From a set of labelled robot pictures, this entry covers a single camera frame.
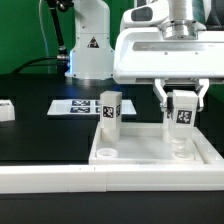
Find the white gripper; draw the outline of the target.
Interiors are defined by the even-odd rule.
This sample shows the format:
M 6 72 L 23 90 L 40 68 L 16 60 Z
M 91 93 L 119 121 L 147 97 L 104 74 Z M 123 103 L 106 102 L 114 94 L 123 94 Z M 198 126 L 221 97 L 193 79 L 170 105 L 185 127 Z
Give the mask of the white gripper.
M 154 81 L 162 112 L 173 110 L 165 81 L 196 80 L 197 111 L 204 108 L 209 80 L 224 81 L 224 31 L 215 0 L 144 0 L 124 12 L 116 41 L 113 73 L 119 83 Z

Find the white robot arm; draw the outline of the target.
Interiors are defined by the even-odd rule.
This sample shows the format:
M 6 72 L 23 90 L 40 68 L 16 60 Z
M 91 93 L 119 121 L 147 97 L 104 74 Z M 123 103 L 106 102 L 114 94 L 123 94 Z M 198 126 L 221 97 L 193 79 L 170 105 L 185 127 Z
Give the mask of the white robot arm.
M 69 78 L 154 86 L 169 108 L 165 85 L 195 84 L 198 109 L 211 82 L 224 82 L 224 31 L 205 26 L 210 0 L 136 1 L 124 12 L 116 45 L 109 41 L 110 11 L 103 0 L 73 0 L 76 44 Z

